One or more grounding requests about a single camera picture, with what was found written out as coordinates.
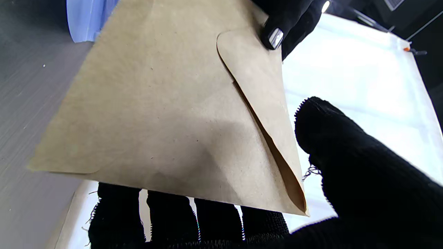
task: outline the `kraft paper envelope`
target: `kraft paper envelope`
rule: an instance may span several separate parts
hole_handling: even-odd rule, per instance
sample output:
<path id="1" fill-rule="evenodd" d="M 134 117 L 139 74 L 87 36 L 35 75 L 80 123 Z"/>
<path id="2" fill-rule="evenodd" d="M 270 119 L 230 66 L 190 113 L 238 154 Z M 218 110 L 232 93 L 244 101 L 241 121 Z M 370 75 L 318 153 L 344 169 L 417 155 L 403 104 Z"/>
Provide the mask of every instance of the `kraft paper envelope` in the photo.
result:
<path id="1" fill-rule="evenodd" d="M 247 0 L 121 0 L 29 168 L 305 215 L 265 20 Z"/>

